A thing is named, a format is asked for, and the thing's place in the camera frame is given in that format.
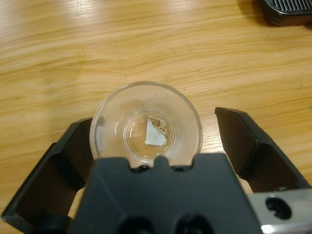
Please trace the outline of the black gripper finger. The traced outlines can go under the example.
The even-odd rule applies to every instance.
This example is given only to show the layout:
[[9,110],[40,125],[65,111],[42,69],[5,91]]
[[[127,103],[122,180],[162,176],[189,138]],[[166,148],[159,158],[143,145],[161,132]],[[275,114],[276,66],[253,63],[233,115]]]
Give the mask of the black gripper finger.
[[220,137],[235,173],[254,193],[310,188],[285,153],[246,113],[217,107]]
[[85,187],[94,158],[92,119],[72,123],[53,143],[18,189],[1,217],[13,227],[68,227],[76,193]]

